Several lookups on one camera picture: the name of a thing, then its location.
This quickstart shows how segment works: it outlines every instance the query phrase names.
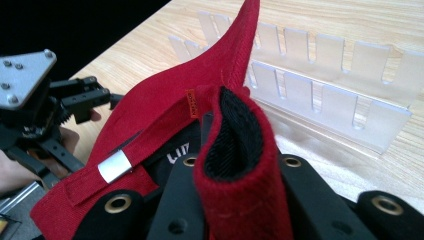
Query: red felt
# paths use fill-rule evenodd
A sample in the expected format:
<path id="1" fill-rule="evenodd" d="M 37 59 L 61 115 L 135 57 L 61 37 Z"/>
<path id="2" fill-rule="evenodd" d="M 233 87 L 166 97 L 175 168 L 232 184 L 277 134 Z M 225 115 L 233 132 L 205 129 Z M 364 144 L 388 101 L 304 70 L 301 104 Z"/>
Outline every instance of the red felt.
<path id="1" fill-rule="evenodd" d="M 206 156 L 220 132 L 222 122 L 219 93 L 216 87 L 198 88 L 196 92 L 199 113 L 213 111 L 214 115 L 208 140 L 194 168 L 194 183 L 210 233 L 216 240 L 293 239 L 274 134 L 262 110 L 240 91 L 236 95 L 253 112 L 261 128 L 263 151 L 259 163 L 234 182 L 216 181 L 206 176 Z"/>
<path id="2" fill-rule="evenodd" d="M 208 51 L 140 82 L 126 94 L 102 129 L 87 166 L 59 182 L 31 211 L 31 217 L 46 239 L 71 239 L 93 204 L 113 190 L 129 189 L 146 195 L 155 189 L 140 165 L 113 184 L 106 184 L 97 172 L 97 165 L 116 147 L 142 131 L 138 137 L 144 139 L 142 144 L 126 152 L 135 167 L 193 121 L 186 89 L 199 85 L 241 88 L 258 14 L 259 0 L 246 0 L 227 33 Z M 177 111 L 175 105 L 181 100 L 186 101 L 186 110 Z M 162 122 L 161 127 L 154 127 L 158 120 Z"/>

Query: black background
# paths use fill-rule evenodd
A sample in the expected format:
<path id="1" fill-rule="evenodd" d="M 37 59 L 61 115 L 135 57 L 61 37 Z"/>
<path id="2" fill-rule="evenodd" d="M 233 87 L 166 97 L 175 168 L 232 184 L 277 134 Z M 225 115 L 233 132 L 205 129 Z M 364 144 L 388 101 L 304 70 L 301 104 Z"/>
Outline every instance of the black background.
<path id="1" fill-rule="evenodd" d="M 0 0 L 0 56 L 50 49 L 69 79 L 169 0 Z"/>

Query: wood grain surface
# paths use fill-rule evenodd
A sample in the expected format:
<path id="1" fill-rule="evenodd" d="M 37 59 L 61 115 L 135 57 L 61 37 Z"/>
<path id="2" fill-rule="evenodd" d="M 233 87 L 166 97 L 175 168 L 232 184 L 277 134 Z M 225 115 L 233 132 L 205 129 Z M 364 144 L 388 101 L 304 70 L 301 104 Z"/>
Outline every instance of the wood grain surface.
<path id="1" fill-rule="evenodd" d="M 125 94 L 143 79 L 180 63 L 169 36 L 206 46 L 198 11 L 224 14 L 234 19 L 242 2 L 173 0 L 88 64 L 76 77 L 94 75 L 111 92 Z M 343 37 L 343 68 L 347 70 L 356 41 L 389 45 L 392 51 L 384 73 L 387 80 L 393 79 L 403 51 L 424 52 L 422 0 L 263 0 L 259 18 L 261 22 L 277 25 L 279 30 L 289 27 L 308 31 L 311 59 L 314 59 L 317 33 Z M 280 40 L 284 51 L 282 34 Z M 337 193 L 356 200 L 365 190 L 387 191 L 424 213 L 424 89 L 409 110 L 413 114 L 411 119 L 381 155 L 301 119 L 287 114 L 277 116 L 271 110 L 269 113 L 282 151 L 309 160 Z M 69 121 L 65 125 L 80 134 L 75 155 L 83 161 L 88 159 L 110 114 L 108 107 L 98 111 L 103 116 L 100 122 L 75 125 Z"/>

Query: screw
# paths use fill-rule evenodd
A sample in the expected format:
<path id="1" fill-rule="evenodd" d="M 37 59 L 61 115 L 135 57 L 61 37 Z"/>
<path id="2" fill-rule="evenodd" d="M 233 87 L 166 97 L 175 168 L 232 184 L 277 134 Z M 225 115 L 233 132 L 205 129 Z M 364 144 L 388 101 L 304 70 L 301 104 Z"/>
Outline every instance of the screw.
<path id="1" fill-rule="evenodd" d="M 19 99 L 18 99 L 18 97 L 16 97 L 15 95 L 9 95 L 9 96 L 7 97 L 7 101 L 8 101 L 10 104 L 16 104 L 16 103 L 18 103 L 18 102 L 19 102 Z"/>
<path id="2" fill-rule="evenodd" d="M 4 60 L 4 61 L 3 61 L 3 64 L 4 64 L 4 66 L 6 66 L 6 67 L 10 67 L 10 66 L 12 66 L 12 62 L 10 62 L 9 60 Z"/>
<path id="3" fill-rule="evenodd" d="M 22 68 L 24 68 L 24 66 L 20 63 L 15 64 L 15 68 L 18 70 L 21 70 Z"/>
<path id="4" fill-rule="evenodd" d="M 10 88 L 10 84 L 9 83 L 2 83 L 1 88 L 4 89 L 4 90 L 7 90 L 7 89 Z"/>
<path id="5" fill-rule="evenodd" d="M 48 50 L 48 49 L 44 50 L 44 55 L 47 58 L 52 58 L 53 57 L 53 53 L 50 50 Z"/>

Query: metal plate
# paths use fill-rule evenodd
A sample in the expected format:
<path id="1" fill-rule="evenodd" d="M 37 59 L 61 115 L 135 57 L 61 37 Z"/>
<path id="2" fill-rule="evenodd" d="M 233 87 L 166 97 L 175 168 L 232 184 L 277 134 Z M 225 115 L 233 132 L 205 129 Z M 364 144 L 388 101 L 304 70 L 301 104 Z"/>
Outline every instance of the metal plate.
<path id="1" fill-rule="evenodd" d="M 50 50 L 0 57 L 0 109 L 21 108 L 56 63 Z"/>

